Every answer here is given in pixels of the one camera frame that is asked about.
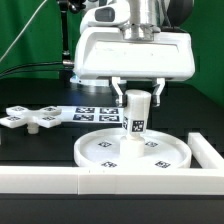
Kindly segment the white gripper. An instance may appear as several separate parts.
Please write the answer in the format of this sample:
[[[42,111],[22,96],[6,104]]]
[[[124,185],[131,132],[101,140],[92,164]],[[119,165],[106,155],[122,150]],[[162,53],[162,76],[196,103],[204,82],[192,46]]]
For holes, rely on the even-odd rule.
[[[191,37],[160,32],[153,41],[129,41],[119,28],[89,27],[76,46],[74,72],[80,79],[113,77],[118,107],[125,107],[127,100],[120,78],[153,79],[152,104],[159,107],[165,79],[185,81],[195,72]]]

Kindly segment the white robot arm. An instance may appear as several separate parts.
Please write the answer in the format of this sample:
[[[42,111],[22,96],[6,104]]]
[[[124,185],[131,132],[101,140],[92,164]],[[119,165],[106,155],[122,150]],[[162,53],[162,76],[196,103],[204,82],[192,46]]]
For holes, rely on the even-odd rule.
[[[159,106],[167,81],[185,81],[195,72],[191,37],[179,28],[193,6],[194,0],[87,2],[75,50],[76,81],[112,85],[122,107],[123,80],[150,80]]]

